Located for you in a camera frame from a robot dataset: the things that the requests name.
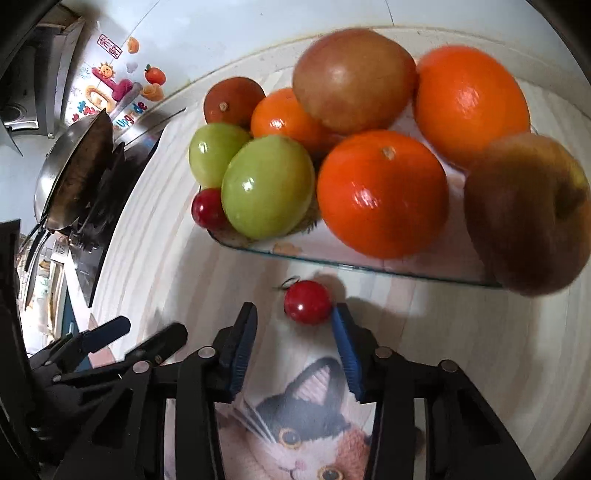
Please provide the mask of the red cherry tomato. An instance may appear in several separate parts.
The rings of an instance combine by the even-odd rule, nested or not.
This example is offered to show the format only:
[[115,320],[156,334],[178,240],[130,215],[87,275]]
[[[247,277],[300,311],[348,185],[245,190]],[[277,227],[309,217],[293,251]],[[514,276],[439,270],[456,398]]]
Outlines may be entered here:
[[221,230],[228,226],[221,202],[221,188],[200,190],[191,203],[193,221],[207,230]]
[[276,291],[283,294],[283,313],[297,324],[322,324],[331,315],[331,294],[318,281],[293,276],[277,286]]

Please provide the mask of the small red-yellow apple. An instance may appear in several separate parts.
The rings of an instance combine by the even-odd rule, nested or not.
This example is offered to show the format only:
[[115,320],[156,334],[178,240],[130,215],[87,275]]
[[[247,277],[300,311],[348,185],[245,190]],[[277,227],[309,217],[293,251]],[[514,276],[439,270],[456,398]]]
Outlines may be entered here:
[[483,263],[518,294],[558,292],[590,258],[590,184],[580,162],[550,137],[493,141],[466,176],[464,213]]

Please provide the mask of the dark brown-orange round orange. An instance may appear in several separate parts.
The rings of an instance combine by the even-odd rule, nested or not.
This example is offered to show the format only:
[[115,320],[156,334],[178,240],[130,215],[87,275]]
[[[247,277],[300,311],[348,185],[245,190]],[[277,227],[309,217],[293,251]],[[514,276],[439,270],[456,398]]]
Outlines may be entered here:
[[249,131],[253,111],[265,97],[263,88],[250,78],[222,80],[204,97],[204,120],[207,124],[225,123]]

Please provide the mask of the striped cat tablecloth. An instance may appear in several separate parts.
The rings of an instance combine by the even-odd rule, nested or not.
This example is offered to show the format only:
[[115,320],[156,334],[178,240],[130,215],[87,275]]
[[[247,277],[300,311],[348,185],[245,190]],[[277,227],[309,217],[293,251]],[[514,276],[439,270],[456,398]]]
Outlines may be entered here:
[[187,328],[187,350],[197,350],[252,302],[259,330],[243,393],[259,400],[335,352],[328,325],[305,327],[283,314],[280,284],[293,276],[314,278],[348,303],[356,322],[380,343],[420,363],[457,362],[535,475],[555,477],[590,426],[589,273],[557,294],[526,298],[221,246],[190,216],[197,183],[187,147],[209,86],[200,80],[178,94],[180,114],[165,128],[108,248],[92,311],[101,323],[119,315],[130,320],[114,355],[175,321]]

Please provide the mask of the black gas stove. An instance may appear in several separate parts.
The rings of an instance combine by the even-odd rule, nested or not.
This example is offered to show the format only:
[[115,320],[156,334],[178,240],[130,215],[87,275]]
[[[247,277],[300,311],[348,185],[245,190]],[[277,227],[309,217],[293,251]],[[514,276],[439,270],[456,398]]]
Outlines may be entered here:
[[128,141],[121,138],[114,141],[107,168],[89,205],[70,228],[69,253],[86,307],[92,306],[107,249],[123,208],[173,117],[156,113],[154,120],[141,123]]

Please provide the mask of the glass floral fruit plate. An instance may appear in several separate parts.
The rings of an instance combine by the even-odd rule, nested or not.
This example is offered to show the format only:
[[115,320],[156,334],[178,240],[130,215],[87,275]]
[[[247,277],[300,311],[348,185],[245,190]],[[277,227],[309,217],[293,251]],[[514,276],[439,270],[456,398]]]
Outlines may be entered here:
[[464,215],[465,176],[445,164],[449,187],[449,215],[445,229],[425,251],[401,259],[378,259],[349,248],[332,234],[317,207],[287,236],[249,239],[227,228],[209,236],[235,250],[301,260],[346,269],[498,288],[500,284],[480,260],[470,240]]

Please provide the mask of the steel wok pan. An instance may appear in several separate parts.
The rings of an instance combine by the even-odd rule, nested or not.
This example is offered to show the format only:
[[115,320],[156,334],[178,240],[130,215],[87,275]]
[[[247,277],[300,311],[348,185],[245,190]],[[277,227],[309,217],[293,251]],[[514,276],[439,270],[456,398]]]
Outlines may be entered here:
[[105,110],[73,123],[47,154],[34,194],[37,224],[27,235],[28,271],[49,235],[80,217],[100,182],[113,151],[113,125]]

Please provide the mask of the bright orange mandarin front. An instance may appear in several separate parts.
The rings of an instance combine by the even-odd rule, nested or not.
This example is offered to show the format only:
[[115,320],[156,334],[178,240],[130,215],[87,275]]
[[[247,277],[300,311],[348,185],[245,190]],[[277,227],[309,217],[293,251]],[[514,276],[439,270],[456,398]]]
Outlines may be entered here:
[[449,216],[444,168],[420,141],[391,130],[354,135],[325,157],[318,207],[332,234],[382,260],[428,249]]

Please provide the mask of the bright orange mandarin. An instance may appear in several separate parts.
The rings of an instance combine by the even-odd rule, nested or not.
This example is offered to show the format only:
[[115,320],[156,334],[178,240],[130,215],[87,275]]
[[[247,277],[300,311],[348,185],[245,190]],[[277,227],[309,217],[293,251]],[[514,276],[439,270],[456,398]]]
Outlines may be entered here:
[[391,130],[354,135],[325,157],[318,207],[332,234],[382,260],[428,249],[449,216],[444,168],[420,141]]
[[485,52],[446,45],[417,64],[414,118],[436,152],[468,171],[494,140],[529,132],[526,98],[511,73]]

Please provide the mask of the green tomato right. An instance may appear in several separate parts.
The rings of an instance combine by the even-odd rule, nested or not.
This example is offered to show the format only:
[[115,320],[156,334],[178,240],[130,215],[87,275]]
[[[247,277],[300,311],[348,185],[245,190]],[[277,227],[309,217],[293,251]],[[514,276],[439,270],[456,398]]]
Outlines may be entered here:
[[252,240],[287,235],[311,206],[315,168],[304,146],[280,135],[253,139],[232,158],[221,204],[235,230]]

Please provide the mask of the green tomato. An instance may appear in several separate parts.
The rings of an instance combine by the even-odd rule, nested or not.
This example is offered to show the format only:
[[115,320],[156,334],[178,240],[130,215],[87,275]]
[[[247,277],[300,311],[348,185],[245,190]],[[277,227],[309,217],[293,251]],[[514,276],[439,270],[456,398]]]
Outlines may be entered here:
[[189,147],[191,173],[204,188],[219,188],[228,164],[249,143],[249,132],[226,123],[211,123],[194,132]]
[[232,158],[221,204],[235,230],[252,240],[287,235],[311,206],[315,168],[304,146],[280,135],[253,139]]

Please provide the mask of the green tomato left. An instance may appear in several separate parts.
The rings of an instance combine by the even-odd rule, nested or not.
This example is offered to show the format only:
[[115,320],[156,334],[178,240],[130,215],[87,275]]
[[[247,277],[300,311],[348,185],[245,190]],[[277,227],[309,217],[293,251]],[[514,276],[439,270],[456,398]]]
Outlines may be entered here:
[[204,188],[219,188],[228,164],[249,143],[249,132],[226,123],[211,123],[194,132],[189,147],[191,173]]

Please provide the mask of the small orange mandarin middle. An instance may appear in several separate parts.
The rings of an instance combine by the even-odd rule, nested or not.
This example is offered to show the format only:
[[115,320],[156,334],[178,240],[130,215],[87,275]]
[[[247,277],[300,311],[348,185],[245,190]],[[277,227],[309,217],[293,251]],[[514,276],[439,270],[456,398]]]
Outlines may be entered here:
[[301,106],[290,87],[273,91],[256,106],[250,119],[254,138],[283,135],[297,141],[312,158],[324,158],[342,137],[325,128]]

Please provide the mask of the bright orange mandarin back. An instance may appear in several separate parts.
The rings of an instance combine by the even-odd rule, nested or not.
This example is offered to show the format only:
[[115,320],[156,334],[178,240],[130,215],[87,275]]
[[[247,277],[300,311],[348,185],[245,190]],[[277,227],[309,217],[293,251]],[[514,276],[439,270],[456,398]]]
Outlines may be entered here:
[[485,52],[446,45],[417,64],[414,118],[436,152],[468,171],[494,140],[529,132],[526,98],[511,73]]

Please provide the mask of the large dark red apple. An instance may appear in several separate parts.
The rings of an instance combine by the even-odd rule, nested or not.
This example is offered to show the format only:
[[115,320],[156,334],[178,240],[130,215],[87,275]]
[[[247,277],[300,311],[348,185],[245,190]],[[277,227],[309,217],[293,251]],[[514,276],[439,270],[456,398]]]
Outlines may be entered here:
[[417,82],[416,62],[404,47],[362,28],[312,43],[297,60],[291,81],[304,110],[341,135],[390,127]]

